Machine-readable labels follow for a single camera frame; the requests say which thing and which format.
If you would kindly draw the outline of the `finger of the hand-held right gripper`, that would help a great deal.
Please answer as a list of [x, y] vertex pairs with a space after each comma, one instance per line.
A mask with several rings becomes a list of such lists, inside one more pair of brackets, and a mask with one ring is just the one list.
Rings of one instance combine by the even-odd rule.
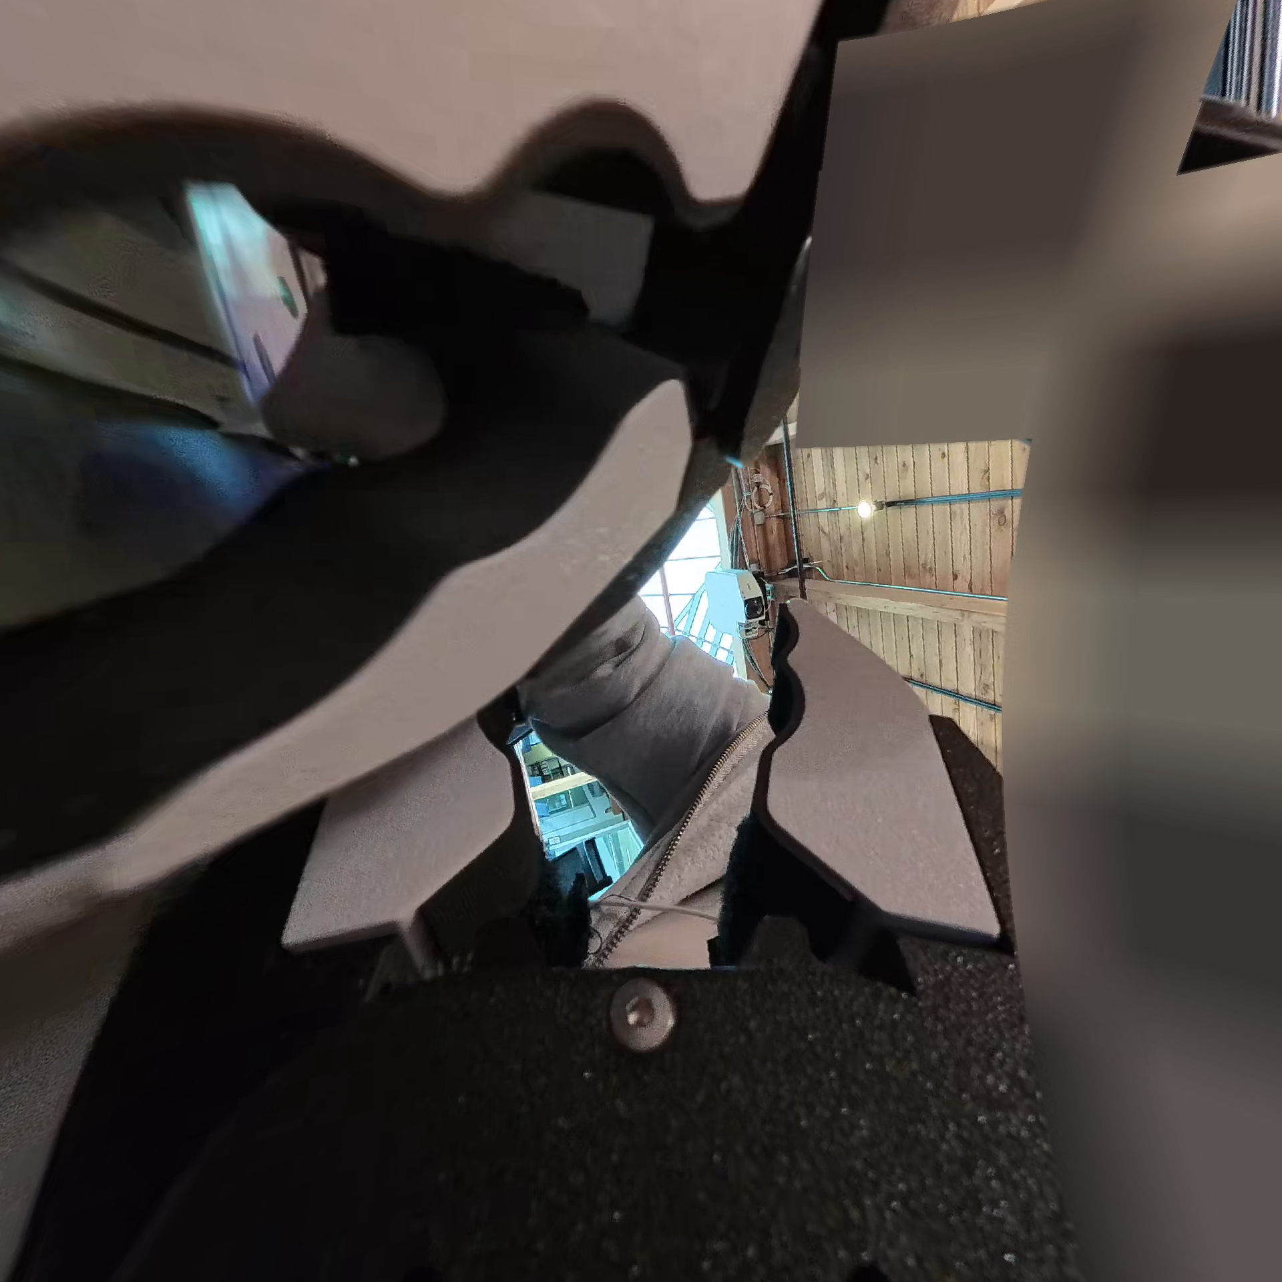
[[174, 177], [445, 237], [523, 190], [708, 227], [822, 4], [2, 4], [2, 232]]
[[293, 473], [177, 574], [2, 631], [2, 900], [105, 906], [451, 735], [676, 517], [679, 381]]

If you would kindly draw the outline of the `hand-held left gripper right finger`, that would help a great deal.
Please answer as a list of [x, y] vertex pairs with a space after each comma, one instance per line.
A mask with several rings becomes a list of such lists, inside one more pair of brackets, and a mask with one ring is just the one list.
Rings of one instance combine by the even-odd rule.
[[812, 603], [783, 603], [772, 742], [750, 817], [750, 897], [820, 963], [890, 963], [902, 937], [1004, 951], [937, 732], [918, 695]]

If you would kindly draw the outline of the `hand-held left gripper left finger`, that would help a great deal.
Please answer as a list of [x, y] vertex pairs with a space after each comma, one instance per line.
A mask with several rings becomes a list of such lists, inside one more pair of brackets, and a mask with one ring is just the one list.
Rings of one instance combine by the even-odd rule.
[[281, 949], [398, 937], [409, 954], [465, 954], [529, 900], [542, 867], [512, 751], [464, 718], [323, 800]]

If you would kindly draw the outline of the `cluttered storage shelf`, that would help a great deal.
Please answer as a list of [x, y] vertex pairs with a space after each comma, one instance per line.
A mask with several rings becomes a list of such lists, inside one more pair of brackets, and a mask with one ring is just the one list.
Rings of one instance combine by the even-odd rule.
[[560, 759], [535, 732], [517, 742], [517, 755], [555, 883], [569, 889], [585, 881], [587, 897], [600, 897], [642, 854], [635, 823], [600, 780]]

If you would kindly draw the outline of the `person in grey hoodie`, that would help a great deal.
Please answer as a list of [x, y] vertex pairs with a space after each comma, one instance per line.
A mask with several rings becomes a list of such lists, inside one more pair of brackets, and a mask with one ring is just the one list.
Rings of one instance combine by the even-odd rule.
[[772, 742], [768, 699], [630, 600], [569, 631], [517, 684], [517, 704], [642, 837], [636, 862], [587, 910], [585, 968], [705, 968]]

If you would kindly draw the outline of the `wooden ceiling beam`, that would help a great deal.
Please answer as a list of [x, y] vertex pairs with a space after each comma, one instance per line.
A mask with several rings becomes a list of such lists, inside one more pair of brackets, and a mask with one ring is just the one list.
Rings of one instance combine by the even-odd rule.
[[1007, 600], [999, 594], [966, 594], [966, 590], [928, 590], [903, 584], [856, 584], [856, 580], [815, 580], [797, 584], [793, 578], [772, 580], [778, 603], [806, 600], [815, 605], [847, 605], [886, 618], [918, 618], [953, 627], [980, 627], [999, 634], [1007, 627]]

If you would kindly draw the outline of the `dark wall shelf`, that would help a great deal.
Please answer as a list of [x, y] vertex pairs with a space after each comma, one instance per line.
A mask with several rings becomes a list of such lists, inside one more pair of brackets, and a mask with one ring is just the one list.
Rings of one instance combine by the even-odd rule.
[[1269, 117], [1235, 100], [1199, 98], [1177, 175], [1271, 152], [1282, 152], [1282, 117]]

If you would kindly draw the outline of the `row of records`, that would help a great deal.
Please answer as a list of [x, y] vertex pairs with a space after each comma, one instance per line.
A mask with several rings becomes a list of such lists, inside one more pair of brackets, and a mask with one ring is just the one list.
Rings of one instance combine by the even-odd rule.
[[1203, 98], [1248, 108], [1278, 123], [1282, 114], [1282, 4], [1240, 0], [1215, 53]]

